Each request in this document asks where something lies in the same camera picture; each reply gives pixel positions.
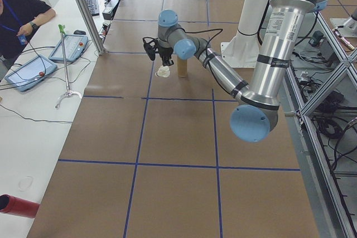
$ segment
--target blue lanyard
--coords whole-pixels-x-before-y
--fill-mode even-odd
[[[20,27],[22,26],[22,22],[20,21],[20,19],[16,16],[16,13],[14,13],[13,9],[10,7],[10,5],[6,2],[6,0],[2,0],[2,2],[5,4],[5,6],[9,9],[9,11],[11,12],[12,16],[15,18],[15,20],[18,22],[18,24],[20,25]],[[0,26],[2,28],[5,28],[7,30],[13,31],[13,32],[17,32],[16,30],[9,28],[3,24],[0,23]]]

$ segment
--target computer mouse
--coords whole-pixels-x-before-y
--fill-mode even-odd
[[[82,35],[82,36],[85,36],[86,33],[85,33],[84,31],[82,31],[82,30],[76,30],[76,31],[73,32],[73,34],[74,34],[74,35]]]

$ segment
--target red cylinder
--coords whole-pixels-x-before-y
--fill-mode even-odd
[[[0,213],[34,218],[40,204],[11,195],[0,196]]]

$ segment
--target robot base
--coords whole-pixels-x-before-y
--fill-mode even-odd
[[[257,37],[244,37],[245,40],[236,42],[235,36],[230,42],[221,43],[223,60],[232,68],[254,68],[259,54]]]

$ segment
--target keyboard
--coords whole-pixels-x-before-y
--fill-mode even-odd
[[[98,0],[85,0],[92,16],[99,15]]]

